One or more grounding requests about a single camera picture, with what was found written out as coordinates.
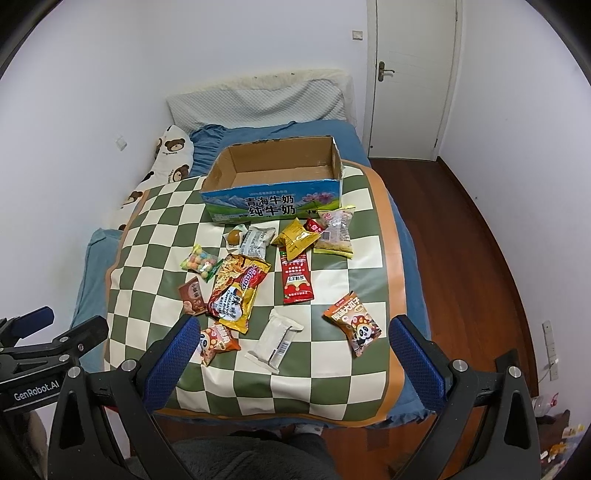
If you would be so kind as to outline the small orange panda packet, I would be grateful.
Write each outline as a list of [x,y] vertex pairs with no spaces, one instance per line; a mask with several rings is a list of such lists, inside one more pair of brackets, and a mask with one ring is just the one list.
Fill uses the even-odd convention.
[[200,332],[198,352],[204,366],[211,364],[217,354],[239,350],[238,339],[221,323],[214,323]]

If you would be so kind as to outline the brown small cookie packet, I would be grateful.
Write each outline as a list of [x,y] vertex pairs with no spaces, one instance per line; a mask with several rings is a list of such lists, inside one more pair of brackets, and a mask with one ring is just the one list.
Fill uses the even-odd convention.
[[179,286],[178,293],[184,314],[198,316],[207,311],[206,302],[202,296],[200,282],[197,276]]

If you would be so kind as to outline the white snack bar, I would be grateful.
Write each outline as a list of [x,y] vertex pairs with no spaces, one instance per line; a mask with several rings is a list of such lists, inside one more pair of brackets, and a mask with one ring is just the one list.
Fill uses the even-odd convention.
[[266,328],[263,329],[256,345],[246,351],[245,358],[273,374],[279,374],[284,355],[290,349],[294,337],[302,331],[303,325],[273,308]]

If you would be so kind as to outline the packaged braised egg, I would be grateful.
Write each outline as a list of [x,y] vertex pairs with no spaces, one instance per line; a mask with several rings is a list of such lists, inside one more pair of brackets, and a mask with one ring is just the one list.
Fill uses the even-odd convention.
[[238,252],[240,246],[242,246],[243,237],[249,231],[249,228],[245,224],[238,224],[233,226],[228,233],[223,235],[225,241],[225,248],[228,249],[229,253]]

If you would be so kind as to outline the small red triangular packet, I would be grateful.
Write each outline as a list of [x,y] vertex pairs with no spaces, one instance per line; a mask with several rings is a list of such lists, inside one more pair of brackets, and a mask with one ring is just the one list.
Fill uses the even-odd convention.
[[311,233],[321,234],[322,231],[325,230],[325,226],[313,218],[308,218],[308,220],[304,222],[304,229]]

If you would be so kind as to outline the clear bag of snacks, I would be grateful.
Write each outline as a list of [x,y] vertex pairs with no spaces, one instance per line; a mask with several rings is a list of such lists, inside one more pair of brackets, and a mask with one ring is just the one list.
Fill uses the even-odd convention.
[[356,207],[353,205],[335,210],[318,210],[318,222],[322,225],[322,232],[315,242],[314,252],[352,259],[353,243],[349,225],[355,212]]

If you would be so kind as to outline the blue bed sheet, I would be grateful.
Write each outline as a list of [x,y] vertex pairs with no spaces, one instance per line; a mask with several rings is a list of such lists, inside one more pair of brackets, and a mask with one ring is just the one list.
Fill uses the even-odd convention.
[[381,414],[394,383],[386,337],[355,357],[345,334],[325,319],[325,309],[355,293],[381,328],[391,317],[385,219],[377,211],[384,184],[374,179],[355,129],[339,120],[291,123],[269,128],[228,129],[206,126],[191,137],[197,163],[179,186],[159,187],[129,232],[99,229],[86,250],[84,276],[74,320],[101,315],[108,338],[82,358],[90,373],[117,367],[142,356],[165,336],[181,314],[178,289],[190,279],[180,262],[194,243],[224,254],[221,227],[211,222],[200,186],[205,172],[224,148],[239,143],[329,136],[345,161],[344,195],[355,207],[351,224],[353,258],[312,253],[308,256],[315,297],[283,303],[280,255],[266,252],[273,268],[259,285],[249,329],[238,336],[239,349],[219,353],[204,364],[193,356],[180,377],[165,412],[208,420],[228,418],[271,426],[310,415],[335,426],[365,422],[394,428],[428,416],[411,383]]

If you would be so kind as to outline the orange panda biscuit packet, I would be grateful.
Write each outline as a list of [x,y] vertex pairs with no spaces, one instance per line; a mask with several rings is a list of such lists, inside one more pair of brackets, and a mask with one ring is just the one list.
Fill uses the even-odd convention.
[[329,306],[322,316],[344,332],[356,358],[382,334],[380,326],[353,291]]

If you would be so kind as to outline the large yellow orange snack bag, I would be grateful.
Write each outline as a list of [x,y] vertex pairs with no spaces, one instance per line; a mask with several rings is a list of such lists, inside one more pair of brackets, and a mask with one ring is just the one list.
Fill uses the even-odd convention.
[[228,329],[245,334],[259,284],[269,272],[270,263],[262,259],[228,254],[217,271],[208,313]]

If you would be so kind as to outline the green white checkered mat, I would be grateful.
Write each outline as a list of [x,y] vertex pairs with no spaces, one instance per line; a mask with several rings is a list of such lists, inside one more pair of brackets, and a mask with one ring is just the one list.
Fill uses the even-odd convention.
[[[224,227],[205,210],[201,184],[200,178],[189,178],[152,188],[139,200],[106,278],[105,369],[138,359],[180,317],[178,287],[191,277],[180,263],[194,244],[226,255]],[[377,338],[356,358],[344,332],[322,314],[351,291],[381,329],[406,311],[399,232],[388,190],[374,170],[346,162],[342,186],[346,204],[356,207],[349,228],[353,258],[311,254],[315,298],[284,305],[280,254],[267,249],[270,272],[256,292],[249,330],[238,338],[240,350],[219,354],[208,366],[193,356],[166,414],[238,421],[301,417],[355,427],[387,418],[405,382],[387,339]],[[279,374],[245,358],[273,308],[304,326]]]

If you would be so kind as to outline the colourful candy bag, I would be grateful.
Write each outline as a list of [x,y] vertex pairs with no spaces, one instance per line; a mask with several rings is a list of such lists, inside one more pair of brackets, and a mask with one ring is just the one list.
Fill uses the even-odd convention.
[[205,282],[208,282],[221,268],[221,263],[221,258],[205,251],[200,244],[194,244],[190,255],[181,261],[180,268],[193,272],[204,279]]

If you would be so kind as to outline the white power strip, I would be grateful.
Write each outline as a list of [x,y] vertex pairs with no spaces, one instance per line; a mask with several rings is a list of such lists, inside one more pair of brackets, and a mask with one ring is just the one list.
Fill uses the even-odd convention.
[[556,350],[552,323],[549,320],[543,322],[542,329],[547,354],[546,376],[550,381],[556,381],[558,379],[559,358]]

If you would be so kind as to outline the long red snack packet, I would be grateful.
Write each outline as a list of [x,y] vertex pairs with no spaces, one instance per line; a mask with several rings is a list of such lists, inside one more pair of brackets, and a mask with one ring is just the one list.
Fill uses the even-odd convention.
[[283,280],[283,304],[291,305],[315,298],[311,286],[308,256],[302,252],[293,260],[287,259],[287,250],[280,247],[281,279]]

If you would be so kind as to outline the yellow snack packet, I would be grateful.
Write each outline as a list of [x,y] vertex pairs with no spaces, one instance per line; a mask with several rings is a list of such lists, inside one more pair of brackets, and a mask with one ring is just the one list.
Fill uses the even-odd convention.
[[293,261],[301,253],[304,253],[308,247],[313,246],[320,237],[320,233],[308,231],[301,224],[301,221],[295,218],[270,244],[283,247],[286,250],[287,260]]

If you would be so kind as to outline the grey white snack packet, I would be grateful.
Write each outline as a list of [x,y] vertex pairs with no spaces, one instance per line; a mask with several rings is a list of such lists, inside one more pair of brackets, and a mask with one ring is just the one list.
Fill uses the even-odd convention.
[[275,227],[263,228],[250,225],[243,235],[238,253],[243,256],[266,260],[266,248],[269,247],[274,236],[276,236]]

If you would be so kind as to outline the bear print pillow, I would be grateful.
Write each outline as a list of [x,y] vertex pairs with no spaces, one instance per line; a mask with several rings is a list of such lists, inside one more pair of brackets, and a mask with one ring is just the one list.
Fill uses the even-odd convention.
[[158,138],[152,166],[111,217],[108,228],[123,230],[145,191],[186,179],[192,168],[193,150],[188,135],[176,125],[170,125]]

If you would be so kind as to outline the open cardboard milk box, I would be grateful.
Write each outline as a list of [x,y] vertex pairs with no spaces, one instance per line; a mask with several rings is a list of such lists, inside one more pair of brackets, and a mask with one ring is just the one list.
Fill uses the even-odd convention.
[[342,158],[331,136],[260,140],[226,147],[200,195],[217,223],[294,219],[342,204]]

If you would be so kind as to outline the striped grey pillow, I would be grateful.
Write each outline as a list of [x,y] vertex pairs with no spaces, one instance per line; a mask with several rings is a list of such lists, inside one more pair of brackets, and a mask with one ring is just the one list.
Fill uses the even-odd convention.
[[212,89],[167,98],[173,122],[189,133],[208,124],[262,128],[317,120],[346,121],[342,90],[315,79],[276,89]]

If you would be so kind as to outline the white door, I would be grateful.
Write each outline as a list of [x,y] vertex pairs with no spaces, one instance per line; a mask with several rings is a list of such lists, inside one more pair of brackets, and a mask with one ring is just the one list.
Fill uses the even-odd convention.
[[[363,145],[370,158],[433,160],[455,90],[463,3],[370,1]],[[384,61],[394,75],[377,78]]]

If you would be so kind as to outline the wall socket left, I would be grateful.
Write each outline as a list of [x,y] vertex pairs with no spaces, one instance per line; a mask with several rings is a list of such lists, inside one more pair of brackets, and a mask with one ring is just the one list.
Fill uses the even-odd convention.
[[120,151],[123,151],[127,147],[127,142],[122,136],[118,137],[115,143]]

